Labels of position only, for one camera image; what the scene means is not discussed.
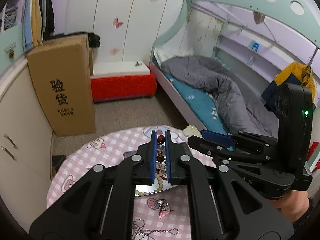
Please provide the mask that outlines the person's right hand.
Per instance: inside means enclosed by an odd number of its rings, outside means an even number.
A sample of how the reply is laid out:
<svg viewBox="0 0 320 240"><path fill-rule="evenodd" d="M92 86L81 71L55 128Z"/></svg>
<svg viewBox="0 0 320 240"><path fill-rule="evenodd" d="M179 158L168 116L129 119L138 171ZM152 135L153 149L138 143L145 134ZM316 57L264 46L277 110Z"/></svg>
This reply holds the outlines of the person's right hand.
<svg viewBox="0 0 320 240"><path fill-rule="evenodd" d="M287 191L278 200L268 201L278 209L292 224L299 220L308 210L310 201L307 191Z"/></svg>

